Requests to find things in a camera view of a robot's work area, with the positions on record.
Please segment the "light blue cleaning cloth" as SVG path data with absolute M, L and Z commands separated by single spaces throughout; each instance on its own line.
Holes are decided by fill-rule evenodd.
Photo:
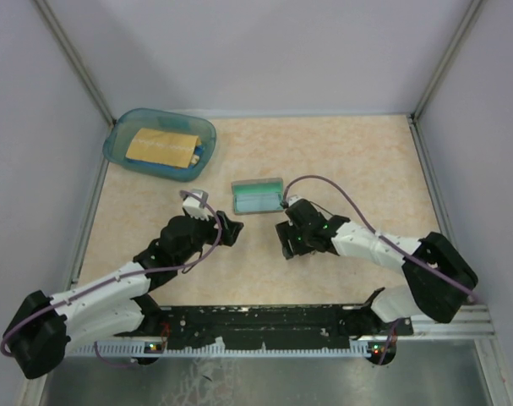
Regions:
M 234 211 L 241 214 L 272 212 L 280 209 L 280 197 L 273 194 L 237 195 L 234 201 Z

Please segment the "metal frame sunglasses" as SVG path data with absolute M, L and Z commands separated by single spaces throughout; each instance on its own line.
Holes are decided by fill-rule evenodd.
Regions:
M 335 254 L 331 239 L 336 236 L 336 227 L 333 223 L 333 215 L 323 206 L 316 206 L 318 219 L 311 231 L 310 243 L 314 249 L 321 253 Z

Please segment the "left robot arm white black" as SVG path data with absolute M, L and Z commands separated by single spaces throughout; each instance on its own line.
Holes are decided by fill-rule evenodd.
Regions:
M 216 247 L 233 246 L 243 227 L 223 211 L 201 218 L 175 216 L 159 238 L 116 271 L 58 294 L 28 294 L 3 334 L 2 355 L 14 359 L 31 380 L 88 343 L 137 331 L 156 333 L 161 314 L 150 292 L 199 264 Z

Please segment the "grey glasses case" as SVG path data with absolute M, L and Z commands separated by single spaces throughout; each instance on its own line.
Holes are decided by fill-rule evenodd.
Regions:
M 282 178 L 259 178 L 259 179 L 246 179 L 232 182 L 232 196 L 233 196 L 233 211 L 234 201 L 237 195 L 249 195 L 249 194 L 273 194 L 280 197 L 280 204 L 283 200 L 283 180 Z

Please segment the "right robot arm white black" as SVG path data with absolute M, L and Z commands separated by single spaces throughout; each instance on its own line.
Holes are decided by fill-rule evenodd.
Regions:
M 376 289 L 364 303 L 341 318 L 351 337 L 379 335 L 396 321 L 425 315 L 447 324 L 478 285 L 478 276 L 441 233 L 403 238 L 379 233 L 348 217 L 325 217 L 312 202 L 297 199 L 276 224 L 283 256 L 327 253 L 370 261 L 402 275 L 405 282 Z

